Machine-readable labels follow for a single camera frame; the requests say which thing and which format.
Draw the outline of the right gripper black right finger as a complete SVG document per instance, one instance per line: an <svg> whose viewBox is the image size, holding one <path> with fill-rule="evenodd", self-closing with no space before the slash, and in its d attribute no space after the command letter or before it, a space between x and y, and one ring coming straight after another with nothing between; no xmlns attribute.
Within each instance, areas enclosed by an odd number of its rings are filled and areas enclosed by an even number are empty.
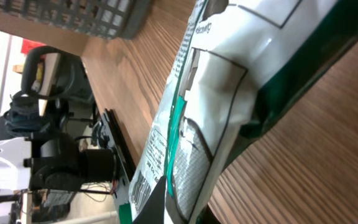
<svg viewBox="0 0 358 224"><path fill-rule="evenodd" d="M198 215L197 224L221 224L216 218L209 205L207 205Z"/></svg>

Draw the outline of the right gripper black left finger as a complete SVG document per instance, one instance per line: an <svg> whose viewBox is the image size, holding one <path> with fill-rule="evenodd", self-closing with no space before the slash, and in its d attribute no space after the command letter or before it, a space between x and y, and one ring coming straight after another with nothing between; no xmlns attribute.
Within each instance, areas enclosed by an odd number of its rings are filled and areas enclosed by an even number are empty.
<svg viewBox="0 0 358 224"><path fill-rule="evenodd" d="M166 177L163 175L133 224L163 224L165 189Z"/></svg>

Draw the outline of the green 3M gloves package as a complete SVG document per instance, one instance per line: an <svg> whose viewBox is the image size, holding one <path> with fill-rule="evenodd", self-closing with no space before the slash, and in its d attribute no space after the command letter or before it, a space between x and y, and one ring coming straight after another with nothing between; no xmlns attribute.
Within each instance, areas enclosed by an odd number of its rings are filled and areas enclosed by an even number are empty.
<svg viewBox="0 0 358 224"><path fill-rule="evenodd" d="M197 223L222 171L358 40L358 1L197 1L120 206L166 177L163 223Z"/></svg>

